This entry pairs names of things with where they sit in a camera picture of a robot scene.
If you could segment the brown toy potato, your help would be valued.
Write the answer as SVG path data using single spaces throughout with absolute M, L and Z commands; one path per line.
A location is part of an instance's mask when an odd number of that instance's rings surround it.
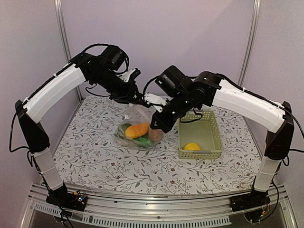
M 153 130 L 153 129 L 149 128 L 148 136 L 151 141 L 159 142 L 162 139 L 163 132 L 160 130 Z

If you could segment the green white toy bok choy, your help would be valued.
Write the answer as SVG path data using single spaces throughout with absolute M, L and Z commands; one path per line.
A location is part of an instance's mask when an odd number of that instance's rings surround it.
M 145 146 L 145 147 L 152 146 L 152 141 L 149 139 L 148 135 L 135 138 L 134 141 L 140 146 Z

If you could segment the clear pink zip top bag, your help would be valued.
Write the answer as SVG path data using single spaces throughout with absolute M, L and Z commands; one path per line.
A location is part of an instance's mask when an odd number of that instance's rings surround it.
M 164 137 L 161 130 L 150 127 L 152 115 L 156 109 L 141 105 L 129 104 L 124 113 L 123 121 L 114 132 L 115 140 L 130 149 L 151 149 Z

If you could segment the orange yellow toy mango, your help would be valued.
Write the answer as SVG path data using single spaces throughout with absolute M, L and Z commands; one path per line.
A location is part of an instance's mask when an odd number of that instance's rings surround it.
M 135 139 L 142 137 L 148 133 L 149 123 L 140 123 L 136 125 L 131 125 L 125 131 L 125 136 L 130 139 Z

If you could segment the green yellow toy avocado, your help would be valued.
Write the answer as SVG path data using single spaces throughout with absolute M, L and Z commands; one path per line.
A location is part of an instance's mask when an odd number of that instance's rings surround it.
M 117 136 L 121 139 L 126 139 L 126 136 L 125 136 L 125 131 L 128 127 L 130 127 L 131 124 L 130 123 L 125 123 L 125 124 L 121 124 L 118 126 L 117 128 Z

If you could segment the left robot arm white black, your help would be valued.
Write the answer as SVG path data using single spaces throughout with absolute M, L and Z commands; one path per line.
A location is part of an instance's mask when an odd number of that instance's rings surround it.
M 53 191 L 53 200 L 60 206 L 67 206 L 71 197 L 65 192 L 65 184 L 52 158 L 49 137 L 40 122 L 55 104 L 85 82 L 101 86 L 117 103 L 149 107 L 135 82 L 140 71 L 127 68 L 118 72 L 122 64 L 128 66 L 129 57 L 118 46 L 103 43 L 90 45 L 29 97 L 15 103 L 16 116 L 34 163 Z

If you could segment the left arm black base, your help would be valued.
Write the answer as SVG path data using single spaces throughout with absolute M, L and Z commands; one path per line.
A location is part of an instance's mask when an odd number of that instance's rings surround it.
M 85 211 L 87 204 L 87 194 L 80 190 L 73 193 L 68 192 L 65 183 L 56 190 L 49 189 L 46 203 L 56 205 L 59 208 Z

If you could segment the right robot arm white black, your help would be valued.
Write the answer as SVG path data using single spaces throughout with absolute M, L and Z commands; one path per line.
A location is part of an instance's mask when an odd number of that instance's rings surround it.
M 267 129 L 264 157 L 253 191 L 245 200 L 249 207 L 262 202 L 281 160 L 290 150 L 294 134 L 290 104 L 270 101 L 239 87 L 223 74 L 209 71 L 191 79 L 176 66 L 170 66 L 154 81 L 172 99 L 165 101 L 157 95 L 144 94 L 144 101 L 157 109 L 152 116 L 152 129 L 167 133 L 190 109 L 200 109 L 203 105 L 228 109 Z

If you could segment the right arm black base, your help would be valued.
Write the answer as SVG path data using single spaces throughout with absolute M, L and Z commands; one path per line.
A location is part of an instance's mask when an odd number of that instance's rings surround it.
M 233 212 L 245 211 L 245 219 L 251 223 L 260 222 L 269 207 L 268 191 L 261 192 L 254 188 L 247 194 L 229 198 L 229 206 Z

